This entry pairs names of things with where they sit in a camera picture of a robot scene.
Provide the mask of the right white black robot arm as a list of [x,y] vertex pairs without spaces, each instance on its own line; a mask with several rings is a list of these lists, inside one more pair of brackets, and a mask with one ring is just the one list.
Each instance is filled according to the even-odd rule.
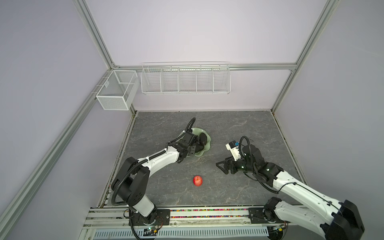
[[224,174],[251,173],[265,189],[274,194],[287,194],[304,205],[304,208],[296,207],[273,197],[264,205],[265,221],[290,222],[325,240],[359,240],[363,236],[365,227],[354,203],[340,202],[312,189],[282,167],[265,161],[254,145],[241,147],[233,141],[226,147],[232,155],[216,164]]

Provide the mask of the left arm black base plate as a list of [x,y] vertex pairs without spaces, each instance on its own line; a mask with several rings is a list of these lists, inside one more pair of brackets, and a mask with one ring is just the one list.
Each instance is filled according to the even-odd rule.
[[129,218],[133,220],[134,226],[168,226],[171,220],[171,210],[154,209],[147,217],[133,212]]

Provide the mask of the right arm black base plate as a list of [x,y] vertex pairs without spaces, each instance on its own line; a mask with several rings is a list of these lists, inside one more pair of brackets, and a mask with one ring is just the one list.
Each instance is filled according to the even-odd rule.
[[278,220],[275,212],[268,208],[249,208],[248,211],[252,224],[275,223]]

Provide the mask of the red fake apple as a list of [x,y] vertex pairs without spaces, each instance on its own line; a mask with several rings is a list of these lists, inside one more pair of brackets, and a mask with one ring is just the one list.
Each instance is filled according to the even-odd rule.
[[194,185],[197,186],[197,187],[201,186],[201,185],[203,184],[203,179],[202,179],[202,177],[201,177],[201,176],[195,176],[195,177],[193,178],[193,183],[194,183]]

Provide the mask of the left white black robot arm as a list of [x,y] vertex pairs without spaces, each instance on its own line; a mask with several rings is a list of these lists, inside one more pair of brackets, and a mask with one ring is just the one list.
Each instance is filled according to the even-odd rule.
[[152,175],[166,166],[181,163],[186,157],[200,156],[210,147],[211,138],[203,130],[186,130],[163,150],[144,158],[127,158],[113,183],[110,203],[125,205],[144,218],[156,214],[156,205],[147,197],[148,181]]

